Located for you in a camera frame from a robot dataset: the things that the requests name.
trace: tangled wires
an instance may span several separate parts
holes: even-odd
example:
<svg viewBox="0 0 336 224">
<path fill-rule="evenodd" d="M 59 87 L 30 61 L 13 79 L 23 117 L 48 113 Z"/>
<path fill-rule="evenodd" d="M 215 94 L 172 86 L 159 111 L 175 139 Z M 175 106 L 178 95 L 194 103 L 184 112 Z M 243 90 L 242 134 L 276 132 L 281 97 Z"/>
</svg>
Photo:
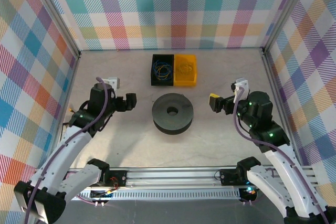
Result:
<svg viewBox="0 0 336 224">
<path fill-rule="evenodd" d="M 153 71 L 159 81 L 168 81 L 172 79 L 172 66 L 168 63 L 157 60 L 153 64 Z"/>
</svg>

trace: plaid fabric backdrop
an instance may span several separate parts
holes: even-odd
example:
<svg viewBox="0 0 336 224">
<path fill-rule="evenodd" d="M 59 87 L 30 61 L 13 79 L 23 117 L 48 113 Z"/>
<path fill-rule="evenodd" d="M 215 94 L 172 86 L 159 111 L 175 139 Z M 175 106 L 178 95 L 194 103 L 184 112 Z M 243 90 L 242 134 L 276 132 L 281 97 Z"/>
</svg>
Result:
<svg viewBox="0 0 336 224">
<path fill-rule="evenodd" d="M 336 0 L 299 0 L 271 50 L 304 164 L 336 205 Z"/>
<path fill-rule="evenodd" d="M 279 20 L 279 18 L 280 18 L 280 15 L 281 15 L 281 13 L 282 13 L 282 11 L 283 11 L 283 9 L 284 9 L 284 7 L 285 7 L 287 1 L 288 1 L 288 0 L 282 0 L 282 1 L 281 1 L 281 4 L 280 4 L 280 6 L 279 6 L 279 8 L 278 8 L 278 10 L 277 10 L 277 12 L 276 12 L 276 14 L 275 14 L 273 20 L 272 20 L 272 23 L 271 23 L 270 26 L 268 27 L 268 30 L 267 30 L 267 32 L 266 32 L 266 36 L 264 37 L 264 40 L 263 40 L 262 43 L 261 43 L 261 46 L 262 46 L 262 47 L 264 47 L 264 46 L 266 45 L 266 42 L 268 41 L 269 36 L 270 36 L 270 34 L 272 33 L 272 31 L 273 31 L 273 29 L 274 29 L 274 25 L 278 22 L 278 20 Z"/>
<path fill-rule="evenodd" d="M 0 0 L 0 223 L 19 221 L 14 186 L 46 159 L 74 63 L 40 0 Z"/>
<path fill-rule="evenodd" d="M 282 0 L 54 1 L 83 50 L 260 47 L 283 6 Z"/>
</svg>

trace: red wire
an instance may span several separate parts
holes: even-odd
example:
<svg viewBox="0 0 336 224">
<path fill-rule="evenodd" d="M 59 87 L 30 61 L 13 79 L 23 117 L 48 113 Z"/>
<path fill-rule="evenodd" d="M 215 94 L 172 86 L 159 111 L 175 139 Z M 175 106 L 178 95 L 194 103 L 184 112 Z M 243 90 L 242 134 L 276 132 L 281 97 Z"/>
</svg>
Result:
<svg viewBox="0 0 336 224">
<path fill-rule="evenodd" d="M 118 189 L 118 186 L 119 186 L 118 179 L 116 177 L 112 177 L 110 178 L 110 180 L 114 182 L 115 189 Z"/>
</svg>

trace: yellow bin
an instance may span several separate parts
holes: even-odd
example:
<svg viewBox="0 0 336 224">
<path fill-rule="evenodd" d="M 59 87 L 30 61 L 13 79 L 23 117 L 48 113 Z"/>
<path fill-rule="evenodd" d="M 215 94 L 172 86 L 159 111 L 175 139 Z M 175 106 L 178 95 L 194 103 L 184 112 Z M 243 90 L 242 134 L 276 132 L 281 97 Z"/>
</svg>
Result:
<svg viewBox="0 0 336 224">
<path fill-rule="evenodd" d="M 196 80 L 196 56 L 174 55 L 174 86 L 195 86 Z"/>
</svg>

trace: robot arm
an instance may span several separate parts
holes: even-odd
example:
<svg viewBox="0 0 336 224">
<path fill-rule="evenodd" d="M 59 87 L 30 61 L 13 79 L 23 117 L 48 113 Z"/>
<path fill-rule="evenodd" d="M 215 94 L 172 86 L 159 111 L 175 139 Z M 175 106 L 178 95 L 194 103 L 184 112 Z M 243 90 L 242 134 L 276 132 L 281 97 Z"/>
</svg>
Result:
<svg viewBox="0 0 336 224">
<path fill-rule="evenodd" d="M 248 133 L 251 138 L 242 134 L 241 136 L 255 142 L 273 164 L 286 188 L 269 176 L 260 162 L 253 157 L 238 162 L 238 177 L 258 187 L 279 209 L 285 223 L 335 221 L 336 208 L 328 207 L 308 183 L 284 130 L 272 121 L 273 104 L 269 96 L 260 91 L 250 94 L 245 79 L 238 79 L 231 89 L 235 92 L 232 97 L 222 98 L 211 94 L 209 103 L 212 110 L 217 113 L 224 110 L 226 114 L 233 114 L 236 109 L 238 119 L 249 126 Z"/>
<path fill-rule="evenodd" d="M 45 223 L 54 223 L 63 213 L 66 203 L 86 187 L 96 183 L 106 186 L 113 184 L 107 175 L 109 164 L 97 159 L 90 160 L 79 172 L 64 179 L 79 152 L 97 132 L 104 128 L 113 113 L 132 110 L 137 103 L 134 93 L 126 94 L 126 100 L 124 100 L 123 97 L 116 97 L 112 86 L 105 85 L 108 94 L 107 105 L 100 119 L 96 118 L 103 110 L 106 98 L 104 86 L 97 83 L 91 89 L 90 99 L 73 114 L 64 138 L 50 157 L 31 177 L 30 181 L 19 181 L 14 188 L 16 199 L 23 211 L 28 209 L 30 196 L 33 194 L 33 190 L 36 191 L 30 214 Z M 92 126 L 85 131 L 84 127 L 87 128 L 90 123 Z M 43 170 L 51 159 L 52 162 L 43 175 Z"/>
</svg>

